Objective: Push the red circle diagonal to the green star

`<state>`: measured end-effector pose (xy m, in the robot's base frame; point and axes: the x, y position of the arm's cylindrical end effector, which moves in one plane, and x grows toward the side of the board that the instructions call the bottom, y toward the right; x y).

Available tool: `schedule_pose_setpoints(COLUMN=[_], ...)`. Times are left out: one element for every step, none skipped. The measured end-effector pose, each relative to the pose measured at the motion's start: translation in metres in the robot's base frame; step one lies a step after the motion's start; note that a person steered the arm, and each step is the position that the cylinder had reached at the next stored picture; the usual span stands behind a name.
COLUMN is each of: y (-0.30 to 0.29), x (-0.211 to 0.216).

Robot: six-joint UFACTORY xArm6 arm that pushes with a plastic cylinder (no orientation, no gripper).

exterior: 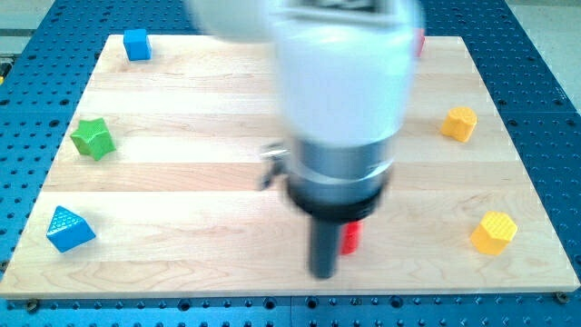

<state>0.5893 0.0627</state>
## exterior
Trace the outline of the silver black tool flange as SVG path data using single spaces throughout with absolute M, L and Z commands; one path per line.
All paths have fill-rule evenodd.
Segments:
M 350 223 L 378 206 L 393 163 L 392 139 L 330 146 L 291 138 L 263 146 L 260 158 L 271 164 L 260 190 L 284 174 L 287 195 L 303 212 L 330 223 Z

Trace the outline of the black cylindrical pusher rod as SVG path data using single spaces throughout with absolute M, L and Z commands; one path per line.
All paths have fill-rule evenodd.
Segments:
M 318 279 L 330 278 L 336 270 L 340 251 L 341 225 L 317 217 L 311 219 L 309 269 Z

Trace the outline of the red block behind arm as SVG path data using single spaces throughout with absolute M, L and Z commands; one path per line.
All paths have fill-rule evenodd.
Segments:
M 425 29 L 423 27 L 415 29 L 415 39 L 415 56 L 420 57 L 425 44 Z

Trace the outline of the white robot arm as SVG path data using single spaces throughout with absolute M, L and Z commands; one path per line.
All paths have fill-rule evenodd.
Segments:
M 375 210 L 393 162 L 415 69 L 414 1 L 205 1 L 200 29 L 225 41 L 271 43 L 285 138 L 264 151 L 261 187 L 286 178 L 310 218 L 310 272 L 335 272 L 348 223 Z

